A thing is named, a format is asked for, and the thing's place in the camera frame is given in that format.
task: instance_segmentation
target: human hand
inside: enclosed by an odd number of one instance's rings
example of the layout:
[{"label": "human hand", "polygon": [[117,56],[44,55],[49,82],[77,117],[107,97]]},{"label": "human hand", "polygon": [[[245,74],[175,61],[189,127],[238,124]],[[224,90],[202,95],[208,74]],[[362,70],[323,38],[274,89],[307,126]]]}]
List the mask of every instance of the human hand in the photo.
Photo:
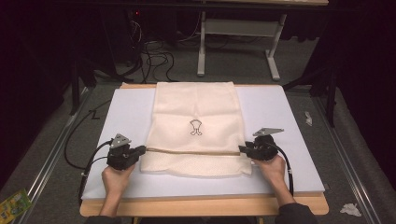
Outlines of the human hand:
[{"label": "human hand", "polygon": [[287,203],[296,203],[285,183],[286,162],[282,157],[276,155],[270,161],[253,161],[259,165],[262,175],[271,184],[279,206]]},{"label": "human hand", "polygon": [[129,176],[134,165],[126,170],[120,171],[107,166],[102,172],[102,180],[106,189],[106,197],[100,216],[115,217],[123,192],[129,183]]},{"label": "human hand", "polygon": [[119,194],[121,196],[128,186],[129,176],[133,169],[134,165],[123,171],[107,166],[102,172],[102,180],[105,185],[106,195]]},{"label": "human hand", "polygon": [[279,155],[275,155],[270,161],[253,161],[260,167],[262,175],[271,185],[285,181],[286,162]]}]

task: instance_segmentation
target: table leg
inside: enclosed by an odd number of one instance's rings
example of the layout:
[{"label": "table leg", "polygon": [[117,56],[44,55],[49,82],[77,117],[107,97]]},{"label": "table leg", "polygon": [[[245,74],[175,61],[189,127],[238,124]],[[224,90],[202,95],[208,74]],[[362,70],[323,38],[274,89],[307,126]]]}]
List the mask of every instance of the table leg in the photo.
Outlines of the table leg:
[{"label": "table leg", "polygon": [[263,217],[257,217],[257,223],[264,224],[264,218]]},{"label": "table leg", "polygon": [[276,27],[276,32],[273,39],[273,45],[270,50],[265,51],[265,57],[267,58],[268,66],[270,67],[271,76],[273,81],[279,81],[280,75],[277,72],[276,63],[274,60],[274,54],[279,42],[280,35],[282,34],[283,27],[285,26],[286,14],[282,14],[279,20],[279,25]]},{"label": "table leg", "polygon": [[140,223],[140,220],[142,220],[141,217],[133,217],[132,223],[133,223],[133,224],[139,224],[139,223]]},{"label": "table leg", "polygon": [[201,46],[198,56],[198,77],[203,77],[205,75],[205,21],[206,13],[203,11],[201,15]]}]

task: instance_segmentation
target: white board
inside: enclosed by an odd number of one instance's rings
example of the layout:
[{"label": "white board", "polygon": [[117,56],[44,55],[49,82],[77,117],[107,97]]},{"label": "white board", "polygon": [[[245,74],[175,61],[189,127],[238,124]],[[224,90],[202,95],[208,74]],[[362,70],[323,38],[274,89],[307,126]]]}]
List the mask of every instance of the white board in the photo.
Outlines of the white board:
[{"label": "white board", "polygon": [[[289,158],[294,192],[323,192],[318,171],[309,155],[282,87],[277,85],[236,87],[236,90],[242,107],[246,140],[253,141],[252,134],[263,127],[284,129],[283,133],[275,133],[272,136]],[[131,147],[145,145],[151,123],[154,95],[155,89],[115,90],[98,146],[114,138],[117,133],[132,140]],[[108,149],[108,146],[103,147],[95,158],[106,156]],[[83,200],[105,198],[101,177],[105,167],[106,159],[93,164],[82,196]],[[273,192],[255,165],[252,175],[222,178],[143,174],[138,167],[139,163],[131,175],[124,198],[210,197]]]}]

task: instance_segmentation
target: gray carpet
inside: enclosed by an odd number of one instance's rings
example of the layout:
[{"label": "gray carpet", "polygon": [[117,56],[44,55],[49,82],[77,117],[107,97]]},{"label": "gray carpet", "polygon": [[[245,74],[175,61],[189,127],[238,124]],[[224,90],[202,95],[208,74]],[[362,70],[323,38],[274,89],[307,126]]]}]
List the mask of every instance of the gray carpet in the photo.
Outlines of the gray carpet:
[{"label": "gray carpet", "polygon": [[[179,81],[233,81],[234,83],[250,84],[285,84],[299,77],[309,56],[316,45],[316,41],[299,43],[295,39],[281,41],[276,52],[276,64],[281,76],[280,82],[273,82],[269,75],[269,69],[263,57],[263,46],[268,44],[267,39],[251,42],[251,38],[236,38],[219,49],[223,40],[214,39],[209,41],[210,48],[206,51],[205,77],[196,76],[198,46],[190,41],[179,44],[178,48],[162,47],[156,49],[155,44],[150,45],[150,52],[170,51],[175,57],[175,66],[169,73],[169,77]],[[149,82],[166,80],[167,67],[156,69],[154,77],[151,75]],[[136,81],[142,79],[141,72],[131,75]],[[81,113],[77,122],[81,120],[90,109],[93,109],[111,99],[113,91],[120,85],[118,82],[98,79],[99,84],[92,90],[92,94]],[[306,92],[307,87],[299,87],[298,90],[288,91],[294,117],[300,127],[304,140],[311,156],[317,166],[322,182],[328,186],[325,196],[330,206],[328,215],[319,216],[319,223],[378,223],[370,222],[367,217],[353,217],[341,214],[340,210],[346,203],[358,203],[357,197],[343,169],[343,163],[337,153],[336,146],[325,121],[321,116],[321,110]],[[68,90],[65,94],[64,104],[48,119],[46,125],[32,144],[24,159],[21,161],[12,177],[0,192],[0,200],[4,200],[18,189],[29,189],[45,163],[52,147],[60,135],[64,125],[70,119],[71,94]],[[342,95],[337,92],[337,105],[335,107],[334,122],[335,130],[347,151],[359,179],[363,183],[378,213],[382,223],[396,223],[395,191],[378,167],[370,150],[359,134],[359,129],[350,117]],[[97,109],[96,117],[87,117],[73,133],[68,142],[69,160],[79,166],[85,166],[88,158],[98,144],[98,138],[106,119],[109,104]],[[308,111],[313,118],[313,126],[305,123],[304,112]],[[45,187],[31,210],[30,216],[24,223],[83,223],[85,217],[79,214],[78,188],[81,179],[81,171],[67,165],[63,155],[58,155],[53,171],[49,179],[43,184]],[[265,223],[274,223],[273,217],[266,217]],[[126,217],[124,223],[130,223]]]}]

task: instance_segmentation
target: white cloth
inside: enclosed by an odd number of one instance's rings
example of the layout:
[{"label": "white cloth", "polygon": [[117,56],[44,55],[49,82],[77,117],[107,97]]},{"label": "white cloth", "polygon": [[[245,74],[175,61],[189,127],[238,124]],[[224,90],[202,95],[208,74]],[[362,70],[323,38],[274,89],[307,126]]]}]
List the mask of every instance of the white cloth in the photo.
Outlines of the white cloth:
[{"label": "white cloth", "polygon": [[244,123],[232,82],[157,84],[142,172],[251,174]]},{"label": "white cloth", "polygon": [[340,213],[347,213],[355,217],[361,217],[361,212],[356,207],[356,204],[353,203],[344,204],[344,207],[341,209]]}]

